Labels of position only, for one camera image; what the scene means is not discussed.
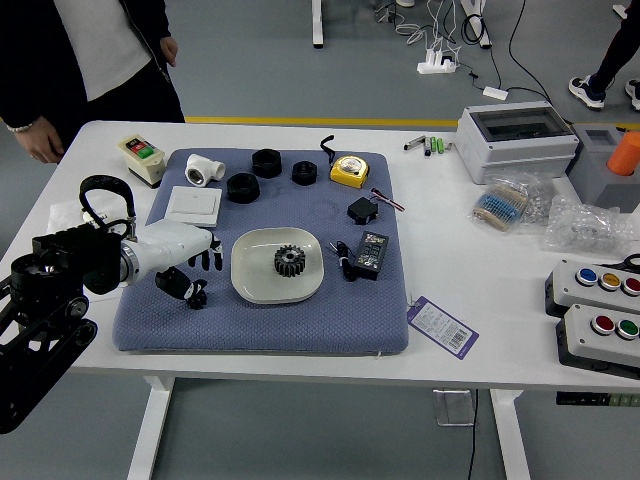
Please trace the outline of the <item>person's right hand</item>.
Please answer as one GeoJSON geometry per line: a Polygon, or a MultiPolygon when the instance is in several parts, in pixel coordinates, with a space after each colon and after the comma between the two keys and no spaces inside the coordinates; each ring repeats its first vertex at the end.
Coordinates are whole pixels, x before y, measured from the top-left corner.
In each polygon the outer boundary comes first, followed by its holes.
{"type": "Polygon", "coordinates": [[[15,133],[15,137],[25,151],[41,163],[58,164],[64,156],[65,148],[57,130],[44,117],[15,133]]]}

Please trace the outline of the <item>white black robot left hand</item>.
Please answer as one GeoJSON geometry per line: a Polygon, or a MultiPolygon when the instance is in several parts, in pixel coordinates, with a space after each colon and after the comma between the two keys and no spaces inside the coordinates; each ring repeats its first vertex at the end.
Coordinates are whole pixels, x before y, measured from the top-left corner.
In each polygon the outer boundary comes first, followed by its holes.
{"type": "Polygon", "coordinates": [[[133,285],[148,273],[155,273],[156,286],[169,296],[184,300],[191,309],[202,309],[207,302],[203,279],[191,281],[176,268],[185,261],[195,266],[202,256],[202,268],[210,267],[209,251],[214,266],[221,270],[223,250],[221,241],[209,230],[182,222],[162,219],[138,231],[136,240],[121,243],[120,282],[133,285]]]}

